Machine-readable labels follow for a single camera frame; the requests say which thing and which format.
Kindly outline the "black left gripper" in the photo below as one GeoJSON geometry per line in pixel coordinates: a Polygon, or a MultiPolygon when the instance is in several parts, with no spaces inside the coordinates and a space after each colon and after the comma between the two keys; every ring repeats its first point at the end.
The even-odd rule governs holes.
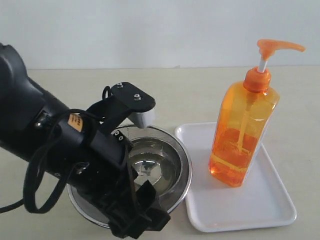
{"type": "Polygon", "coordinates": [[[118,238],[139,238],[145,231],[161,231],[171,217],[153,185],[146,180],[135,187],[137,171],[129,161],[133,143],[114,135],[98,142],[83,140],[74,159],[88,164],[76,177],[76,193],[107,218],[111,233],[118,238]]]}

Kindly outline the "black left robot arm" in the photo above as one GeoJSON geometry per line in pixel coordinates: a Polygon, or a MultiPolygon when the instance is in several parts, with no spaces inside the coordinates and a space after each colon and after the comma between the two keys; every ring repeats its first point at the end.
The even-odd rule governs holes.
{"type": "Polygon", "coordinates": [[[132,142],[117,130],[151,124],[155,99],[129,82],[106,86],[88,109],[69,108],[33,81],[11,45],[0,46],[0,146],[28,162],[22,199],[3,206],[49,212],[67,185],[108,219],[112,234],[137,239],[170,220],[153,185],[135,187],[132,142]]]}

